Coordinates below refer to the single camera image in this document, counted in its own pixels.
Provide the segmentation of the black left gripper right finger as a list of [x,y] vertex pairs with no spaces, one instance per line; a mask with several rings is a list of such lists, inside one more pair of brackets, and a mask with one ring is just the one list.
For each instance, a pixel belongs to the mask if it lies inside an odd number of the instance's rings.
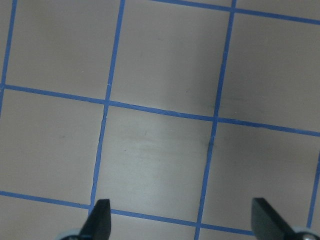
[[262,197],[251,201],[251,230],[257,240],[318,240],[310,228],[291,227]]

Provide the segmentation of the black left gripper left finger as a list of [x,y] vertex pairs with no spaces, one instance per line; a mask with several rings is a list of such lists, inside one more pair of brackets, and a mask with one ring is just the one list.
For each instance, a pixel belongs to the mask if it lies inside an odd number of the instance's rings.
[[99,199],[82,226],[79,240],[108,240],[111,235],[111,205],[109,199]]

